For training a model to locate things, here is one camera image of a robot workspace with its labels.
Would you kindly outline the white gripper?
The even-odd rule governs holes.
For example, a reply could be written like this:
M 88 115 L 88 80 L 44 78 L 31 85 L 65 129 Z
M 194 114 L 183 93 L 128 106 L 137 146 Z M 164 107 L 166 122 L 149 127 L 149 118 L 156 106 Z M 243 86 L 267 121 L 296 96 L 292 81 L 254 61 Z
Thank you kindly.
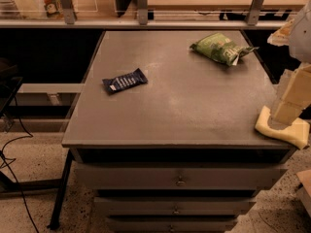
M 311 63 L 311 1 L 296 17 L 272 33 L 267 43 L 288 46 L 290 56 L 300 62 Z M 286 69 L 277 87 L 277 98 L 271 109 L 273 120 L 291 125 L 311 105 L 311 64 Z

